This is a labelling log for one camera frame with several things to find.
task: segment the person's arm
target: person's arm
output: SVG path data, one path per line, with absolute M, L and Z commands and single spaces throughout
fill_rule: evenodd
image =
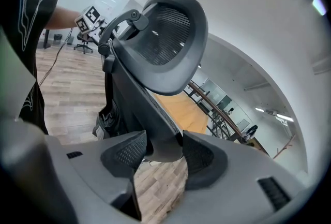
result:
M 79 12 L 56 7 L 45 29 L 66 29 L 76 27 L 75 19 Z

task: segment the wooden handrail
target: wooden handrail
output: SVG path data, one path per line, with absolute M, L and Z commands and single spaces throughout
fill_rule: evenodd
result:
M 192 82 L 188 83 L 188 86 L 190 86 L 197 94 L 199 94 L 220 116 L 222 116 L 223 120 L 226 121 L 229 126 L 241 137 L 243 136 L 238 127 L 234 124 L 234 122 L 229 118 L 229 116 L 225 113 L 223 113 L 214 103 L 203 93 L 200 91 L 200 89 L 193 84 Z

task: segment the wooden floor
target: wooden floor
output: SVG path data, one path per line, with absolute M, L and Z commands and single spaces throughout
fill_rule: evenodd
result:
M 174 96 L 155 94 L 155 97 L 182 130 L 205 134 L 208 116 L 185 92 Z
M 38 49 L 38 81 L 55 60 L 57 47 Z M 45 122 L 50 135 L 61 144 L 95 141 L 92 129 L 97 113 L 106 104 L 101 57 L 64 47 L 41 86 Z M 187 166 L 184 159 L 151 166 L 142 163 L 134 176 L 143 223 L 160 223 L 184 190 Z

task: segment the railing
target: railing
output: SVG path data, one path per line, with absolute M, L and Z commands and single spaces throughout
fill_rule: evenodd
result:
M 237 134 L 239 137 L 242 137 L 242 133 L 239 131 L 238 127 L 233 123 L 233 121 L 229 118 L 229 116 L 224 113 L 222 110 L 220 110 L 209 98 L 208 94 L 209 92 L 205 93 L 205 91 L 200 88 L 196 83 L 191 81 L 188 84 L 188 87 L 192 90 L 190 93 L 184 92 L 197 104 L 197 106 L 212 120 L 213 127 L 210 128 L 207 125 L 207 129 L 212 133 L 214 137 L 222 137 L 223 139 L 229 139 L 232 135 L 229 131 L 228 126 L 234 131 L 235 134 Z M 197 94 L 201 98 L 196 101 L 193 98 L 193 95 Z M 209 113 L 206 111 L 204 107 L 201 106 L 201 102 L 205 101 L 211 108 L 212 108 L 212 115 L 209 115 Z

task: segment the person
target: person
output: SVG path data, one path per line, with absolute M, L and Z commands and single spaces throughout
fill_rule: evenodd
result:
M 250 139 L 253 139 L 254 134 L 257 131 L 257 129 L 258 129 L 258 126 L 254 125 L 250 129 L 248 129 L 246 132 L 243 132 L 243 137 L 242 137 L 243 143 L 247 143 L 247 141 L 249 141 Z
M 44 28 L 65 29 L 76 27 L 79 12 L 57 7 L 58 0 L 8 0 L 2 17 L 4 33 L 21 62 L 37 79 L 36 50 Z M 44 100 L 38 81 L 30 90 L 20 112 L 20 118 L 45 133 Z
M 228 115 L 232 114 L 233 110 L 234 110 L 234 109 L 231 108 L 231 109 L 227 112 L 227 114 L 228 114 Z

